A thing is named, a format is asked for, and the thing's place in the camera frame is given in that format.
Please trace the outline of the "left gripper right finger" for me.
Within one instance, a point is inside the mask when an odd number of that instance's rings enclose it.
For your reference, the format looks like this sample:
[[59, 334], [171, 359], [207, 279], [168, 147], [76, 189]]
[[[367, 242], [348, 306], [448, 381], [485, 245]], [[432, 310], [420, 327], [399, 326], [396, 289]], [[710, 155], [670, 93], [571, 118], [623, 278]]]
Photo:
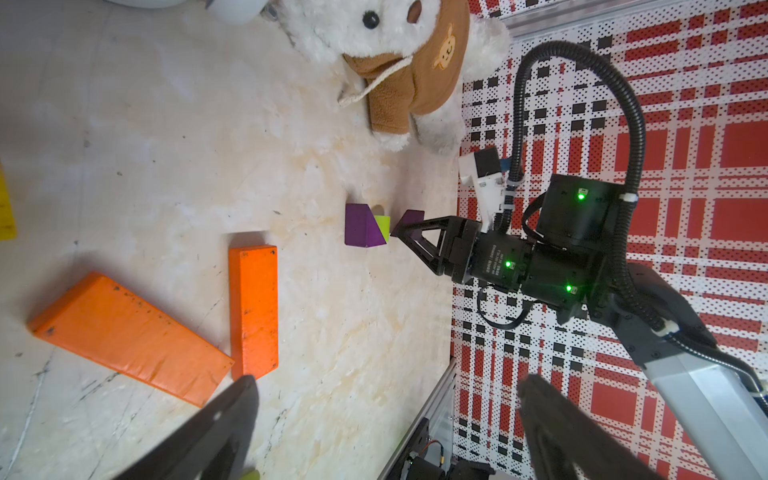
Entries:
[[538, 375], [518, 385], [520, 415], [537, 479], [658, 479], [660, 476]]

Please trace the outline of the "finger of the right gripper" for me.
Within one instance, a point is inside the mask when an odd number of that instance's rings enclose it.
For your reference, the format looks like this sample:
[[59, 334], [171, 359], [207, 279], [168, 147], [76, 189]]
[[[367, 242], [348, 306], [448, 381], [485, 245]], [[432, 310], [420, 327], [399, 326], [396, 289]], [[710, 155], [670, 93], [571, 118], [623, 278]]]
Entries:
[[431, 242], [424, 232], [400, 233], [396, 235], [437, 276], [452, 276], [454, 263], [450, 252], [456, 236], [439, 232], [436, 243]]
[[423, 238], [427, 231], [448, 232], [451, 229], [459, 231], [463, 223], [464, 220], [460, 217], [424, 219], [423, 222], [407, 226], [396, 233], [392, 233], [392, 235], [401, 240], [418, 240]]

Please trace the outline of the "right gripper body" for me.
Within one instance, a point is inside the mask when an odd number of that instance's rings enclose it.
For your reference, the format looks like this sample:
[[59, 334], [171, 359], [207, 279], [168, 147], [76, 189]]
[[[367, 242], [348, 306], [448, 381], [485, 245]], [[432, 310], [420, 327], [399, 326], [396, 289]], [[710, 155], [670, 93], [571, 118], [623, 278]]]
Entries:
[[523, 236], [482, 233], [476, 221], [451, 216], [443, 233], [444, 272], [461, 283], [478, 279], [502, 293], [552, 309], [559, 323], [583, 309], [596, 315], [618, 289], [611, 250], [618, 187], [554, 175], [522, 214]]

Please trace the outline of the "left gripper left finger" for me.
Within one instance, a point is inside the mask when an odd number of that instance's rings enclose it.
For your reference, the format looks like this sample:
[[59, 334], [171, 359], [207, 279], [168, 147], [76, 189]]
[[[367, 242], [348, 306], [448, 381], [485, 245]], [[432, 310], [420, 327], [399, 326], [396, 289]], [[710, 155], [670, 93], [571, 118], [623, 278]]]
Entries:
[[238, 479], [258, 407], [255, 378], [244, 375], [118, 477]]

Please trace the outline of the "purple triangle block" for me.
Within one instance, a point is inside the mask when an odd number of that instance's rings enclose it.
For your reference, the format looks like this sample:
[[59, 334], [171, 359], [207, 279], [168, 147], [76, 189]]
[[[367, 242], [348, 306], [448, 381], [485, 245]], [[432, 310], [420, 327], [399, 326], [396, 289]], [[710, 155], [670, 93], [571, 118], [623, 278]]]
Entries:
[[408, 209], [393, 227], [392, 233], [396, 233], [407, 226], [423, 222], [424, 219], [425, 212], [423, 210]]
[[378, 229], [371, 208], [366, 204], [345, 205], [344, 243], [358, 248], [386, 245]]

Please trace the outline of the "orange trapezoid block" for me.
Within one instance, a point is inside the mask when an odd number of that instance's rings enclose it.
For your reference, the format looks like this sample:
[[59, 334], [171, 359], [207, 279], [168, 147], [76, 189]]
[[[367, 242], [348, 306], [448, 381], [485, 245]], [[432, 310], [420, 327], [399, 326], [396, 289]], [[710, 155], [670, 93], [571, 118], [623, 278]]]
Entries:
[[234, 361], [109, 277], [93, 272], [28, 322], [32, 334], [197, 407]]

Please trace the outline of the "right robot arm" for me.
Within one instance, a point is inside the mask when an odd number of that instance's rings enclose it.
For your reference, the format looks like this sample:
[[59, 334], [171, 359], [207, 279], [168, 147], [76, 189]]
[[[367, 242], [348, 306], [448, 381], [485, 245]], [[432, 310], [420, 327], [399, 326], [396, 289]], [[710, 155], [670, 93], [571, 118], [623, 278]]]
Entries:
[[[590, 70], [618, 101], [629, 129], [621, 184], [553, 175], [527, 208], [535, 226], [509, 231], [523, 183], [523, 113], [535, 63], [560, 57]], [[551, 308], [559, 323], [587, 315], [609, 327], [660, 393], [710, 469], [721, 479], [767, 475], [767, 384], [747, 363], [721, 351], [688, 301], [652, 269], [627, 260], [630, 224], [646, 149], [641, 105], [626, 78], [597, 53], [548, 41], [521, 60], [514, 84], [513, 146], [503, 208], [490, 230], [446, 216], [394, 229], [436, 275], [483, 281]]]

